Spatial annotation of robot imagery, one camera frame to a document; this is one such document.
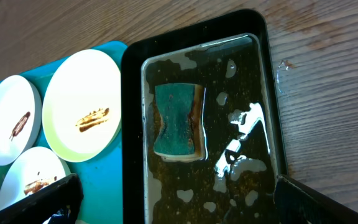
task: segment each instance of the wood grain surface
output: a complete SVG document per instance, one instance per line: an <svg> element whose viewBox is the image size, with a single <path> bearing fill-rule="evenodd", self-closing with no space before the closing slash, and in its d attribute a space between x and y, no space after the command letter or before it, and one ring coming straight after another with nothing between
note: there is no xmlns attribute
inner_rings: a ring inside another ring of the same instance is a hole
<svg viewBox="0 0 358 224"><path fill-rule="evenodd" d="M0 80L241 8L268 25L290 175L358 212L358 0L0 0Z"/></svg>

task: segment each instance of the turquoise tray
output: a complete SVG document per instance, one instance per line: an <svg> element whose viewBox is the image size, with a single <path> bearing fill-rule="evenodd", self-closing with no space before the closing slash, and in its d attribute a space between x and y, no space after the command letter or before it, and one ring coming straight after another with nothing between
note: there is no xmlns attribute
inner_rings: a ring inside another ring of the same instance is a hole
<svg viewBox="0 0 358 224"><path fill-rule="evenodd" d="M120 41L111 41L93 49L108 54L121 70L121 58L127 45ZM20 75L37 87L43 101L51 77L66 59L57 60ZM34 146L50 149L43 129ZM84 200L78 219L86 223L122 223L121 131L114 141L94 158L85 162L67 162L67 165L71 172L80 176L84 190ZM10 166L11 164L0 166L0 188Z"/></svg>

